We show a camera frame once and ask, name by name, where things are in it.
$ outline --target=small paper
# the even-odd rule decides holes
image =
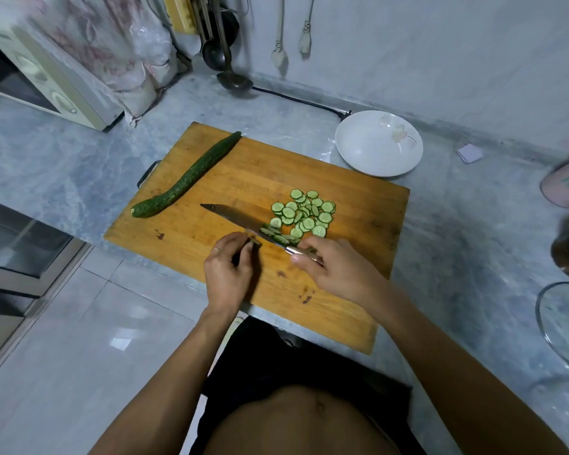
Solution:
[[[482,150],[478,147],[475,147],[472,144],[468,144],[465,147],[460,148],[457,151],[457,154],[466,164],[478,161],[479,159],[482,158]]]

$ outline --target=marble countertop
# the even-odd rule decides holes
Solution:
[[[192,121],[242,130],[252,139],[347,167],[333,141],[336,115],[255,91],[236,99],[214,77],[186,75],[136,129],[120,121],[99,132],[0,97],[0,204],[205,291],[204,284],[102,238],[145,169]],[[416,128],[424,158],[393,180],[411,196],[391,279],[569,444],[564,415],[539,398],[544,387],[569,380],[569,367],[547,346],[534,314],[538,292],[568,280],[549,248],[569,211],[539,191],[555,157],[481,141],[485,157],[466,165],[455,151],[472,141],[468,136],[420,122]],[[250,313],[412,384],[417,438],[429,454],[459,452],[383,329],[367,356],[260,308]]]

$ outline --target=white bowl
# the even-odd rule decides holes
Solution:
[[[341,157],[354,169],[375,177],[409,172],[424,154],[424,143],[410,122],[388,112],[353,113],[335,131]]]

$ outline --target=person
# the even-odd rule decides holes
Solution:
[[[293,362],[278,367],[272,355],[265,354],[271,350],[262,350],[272,342],[267,338],[270,326],[259,333],[265,338],[249,336],[255,327],[246,329],[236,340],[246,351],[238,351],[236,357],[228,354],[250,316],[234,332],[207,379],[249,290],[253,243],[247,241],[244,233],[217,241],[205,260],[209,304],[198,323],[106,429],[91,455],[180,453],[203,385],[211,385],[210,392],[190,453],[422,453],[409,437],[406,422],[397,422],[405,416],[395,405],[371,394],[372,390],[345,384],[329,388],[324,377],[304,384],[305,375],[298,373]],[[462,452],[569,454],[529,407],[432,324],[347,241],[312,236],[299,244],[309,246],[322,257],[324,267],[304,255],[292,255],[291,261],[318,288],[361,305],[386,329]],[[256,322],[261,321],[249,321],[249,325]],[[258,357],[257,351],[264,356]],[[275,355],[284,357],[280,352]],[[296,372],[290,371],[291,365]],[[364,390],[364,401],[357,399],[357,388]],[[394,411],[397,415],[388,418]],[[379,412],[385,418],[373,418]]]

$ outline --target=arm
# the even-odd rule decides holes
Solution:
[[[244,233],[233,233],[217,241],[205,261],[209,305],[90,455],[177,455],[181,451],[205,378],[249,287],[252,243],[243,247],[246,239]],[[232,257],[240,250],[240,262],[234,267]]]
[[[569,449],[512,391],[436,327],[345,240],[310,237],[325,267],[291,261],[318,287],[361,305],[395,341],[459,448],[474,454],[569,454]]]

